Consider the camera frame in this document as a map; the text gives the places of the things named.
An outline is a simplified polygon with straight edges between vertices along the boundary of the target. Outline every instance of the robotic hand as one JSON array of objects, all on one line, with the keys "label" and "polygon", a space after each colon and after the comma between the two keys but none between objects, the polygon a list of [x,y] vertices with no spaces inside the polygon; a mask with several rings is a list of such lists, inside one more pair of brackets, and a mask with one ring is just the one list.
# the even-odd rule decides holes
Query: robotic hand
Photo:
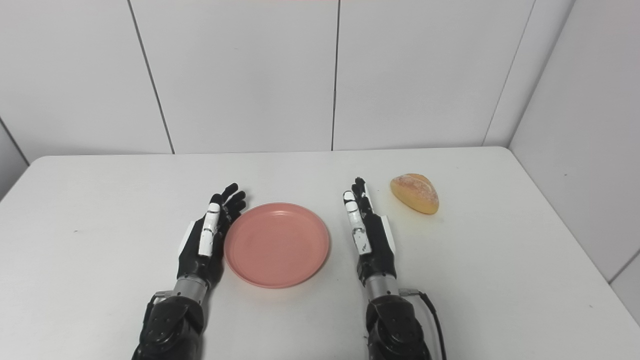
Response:
[{"label": "robotic hand", "polygon": [[213,195],[207,213],[193,224],[179,256],[175,287],[157,292],[147,304],[132,360],[196,358],[204,329],[202,301],[222,277],[225,236],[246,206],[244,192],[237,191],[234,183]]},{"label": "robotic hand", "polygon": [[358,177],[351,191],[344,193],[343,200],[358,249],[358,277],[369,296],[366,313],[369,359],[431,360],[413,305],[402,298],[419,295],[434,316],[442,360],[446,360],[440,322],[431,301],[417,290],[398,289],[393,237],[386,217],[374,213],[365,181]]}]

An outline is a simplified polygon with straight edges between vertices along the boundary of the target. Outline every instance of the table surface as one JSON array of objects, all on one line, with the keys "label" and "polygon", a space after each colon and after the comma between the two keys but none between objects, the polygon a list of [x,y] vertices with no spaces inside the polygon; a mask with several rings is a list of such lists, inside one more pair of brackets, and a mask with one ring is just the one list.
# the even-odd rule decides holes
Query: table surface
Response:
[{"label": "table surface", "polygon": [[[432,180],[437,214],[391,194],[389,181],[407,172]],[[225,271],[208,301],[203,359],[366,359],[366,300],[342,204],[356,176],[389,216],[399,284],[435,303],[450,359],[640,359],[640,327],[499,147],[41,158],[0,202],[2,357],[130,358],[149,297],[175,283],[186,226],[236,181],[250,207],[317,213],[331,249],[292,288]]]}]

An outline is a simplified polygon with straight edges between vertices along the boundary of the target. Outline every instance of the pink plate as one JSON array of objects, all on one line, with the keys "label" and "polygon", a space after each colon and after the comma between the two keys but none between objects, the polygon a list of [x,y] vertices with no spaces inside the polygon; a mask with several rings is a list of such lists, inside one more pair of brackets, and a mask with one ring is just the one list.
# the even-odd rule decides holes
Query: pink plate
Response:
[{"label": "pink plate", "polygon": [[283,202],[247,211],[225,240],[231,270],[263,288],[288,288],[307,280],[328,252],[329,233],[322,220],[302,206]]}]

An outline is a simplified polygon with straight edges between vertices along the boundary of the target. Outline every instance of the white wall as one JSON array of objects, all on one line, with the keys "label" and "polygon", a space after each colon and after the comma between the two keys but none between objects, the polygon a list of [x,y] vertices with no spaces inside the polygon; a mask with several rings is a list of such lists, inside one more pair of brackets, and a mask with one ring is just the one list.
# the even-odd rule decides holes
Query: white wall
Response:
[{"label": "white wall", "polygon": [[640,323],[640,257],[637,257],[611,283],[629,313]]},{"label": "white wall", "polygon": [[[528,99],[568,4],[343,1],[335,149],[482,145],[508,74],[517,95],[505,102]],[[516,115],[496,125],[515,126]],[[491,143],[512,134],[493,131]]]},{"label": "white wall", "polygon": [[126,0],[3,1],[0,117],[27,159],[170,152]]},{"label": "white wall", "polygon": [[337,0],[132,5],[176,153],[331,149]]},{"label": "white wall", "polygon": [[639,34],[639,1],[577,1],[511,143],[607,280],[640,249]]},{"label": "white wall", "polygon": [[127,0],[5,2],[0,116],[29,160],[170,152],[161,112],[178,153],[505,144],[570,2],[131,0],[155,84]]},{"label": "white wall", "polygon": [[483,145],[509,145],[573,3],[536,0]]},{"label": "white wall", "polygon": [[0,120],[0,200],[27,169],[27,163],[13,145]]}]

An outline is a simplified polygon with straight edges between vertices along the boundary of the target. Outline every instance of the bread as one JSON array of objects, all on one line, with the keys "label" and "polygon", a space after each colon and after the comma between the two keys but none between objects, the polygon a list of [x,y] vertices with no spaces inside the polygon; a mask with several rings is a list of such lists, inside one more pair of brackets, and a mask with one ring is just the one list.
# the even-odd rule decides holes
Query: bread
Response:
[{"label": "bread", "polygon": [[391,192],[415,211],[435,214],[440,206],[433,184],[420,174],[405,174],[391,180]]}]

